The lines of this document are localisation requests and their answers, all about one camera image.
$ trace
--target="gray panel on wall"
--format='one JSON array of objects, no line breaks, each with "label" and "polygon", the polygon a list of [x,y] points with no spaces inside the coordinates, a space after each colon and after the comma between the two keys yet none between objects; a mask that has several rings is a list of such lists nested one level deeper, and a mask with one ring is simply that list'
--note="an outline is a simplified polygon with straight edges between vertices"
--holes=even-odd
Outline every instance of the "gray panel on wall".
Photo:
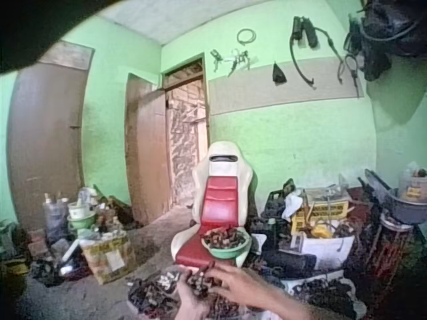
[{"label": "gray panel on wall", "polygon": [[[339,64],[336,57],[298,61],[303,74],[309,79],[314,78],[313,87],[301,79],[292,62],[278,64],[288,79],[283,85],[274,84],[273,65],[236,71],[230,77],[213,79],[209,81],[210,113],[220,115],[285,103],[357,97],[347,68],[342,74],[342,84],[338,81]],[[363,97],[359,80],[358,89]]]},{"label": "gray panel on wall", "polygon": [[92,53],[92,48],[58,41],[39,59],[39,62],[89,70]]}]

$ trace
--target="red seat cushion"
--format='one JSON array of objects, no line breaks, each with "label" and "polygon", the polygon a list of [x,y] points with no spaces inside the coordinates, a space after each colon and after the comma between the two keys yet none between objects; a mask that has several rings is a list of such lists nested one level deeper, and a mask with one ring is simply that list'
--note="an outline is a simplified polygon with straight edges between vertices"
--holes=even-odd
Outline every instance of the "red seat cushion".
[{"label": "red seat cushion", "polygon": [[201,227],[178,251],[176,262],[191,267],[203,267],[210,261],[234,265],[234,259],[217,259],[201,244],[200,235],[221,226],[239,226],[237,177],[207,178]]}]

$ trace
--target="open doorway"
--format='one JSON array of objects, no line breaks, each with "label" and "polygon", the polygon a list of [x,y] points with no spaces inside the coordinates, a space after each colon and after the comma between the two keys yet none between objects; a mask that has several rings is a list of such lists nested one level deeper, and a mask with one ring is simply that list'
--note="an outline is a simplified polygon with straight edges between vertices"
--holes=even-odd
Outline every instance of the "open doorway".
[{"label": "open doorway", "polygon": [[193,201],[193,168],[209,145],[203,58],[164,75],[171,206]]}]

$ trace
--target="concrete floor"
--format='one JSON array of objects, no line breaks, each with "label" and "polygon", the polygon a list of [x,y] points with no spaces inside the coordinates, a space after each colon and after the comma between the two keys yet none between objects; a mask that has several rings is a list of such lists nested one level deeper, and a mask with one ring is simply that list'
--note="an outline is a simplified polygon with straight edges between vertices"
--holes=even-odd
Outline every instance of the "concrete floor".
[{"label": "concrete floor", "polygon": [[[191,209],[175,207],[152,224],[129,232],[139,267],[127,277],[145,279],[173,263],[170,244],[173,236],[189,227]],[[128,320],[135,319],[126,304],[125,277],[98,285],[93,276],[46,288],[27,278],[27,288],[17,302],[21,319],[32,320]]]}]

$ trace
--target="bowl of metal parts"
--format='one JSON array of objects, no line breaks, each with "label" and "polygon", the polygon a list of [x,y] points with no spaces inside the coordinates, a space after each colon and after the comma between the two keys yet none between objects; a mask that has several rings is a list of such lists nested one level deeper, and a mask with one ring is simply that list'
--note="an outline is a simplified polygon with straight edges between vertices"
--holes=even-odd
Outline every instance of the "bowl of metal parts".
[{"label": "bowl of metal parts", "polygon": [[220,227],[205,233],[201,237],[201,244],[214,257],[231,259],[239,256],[250,240],[244,228]]}]

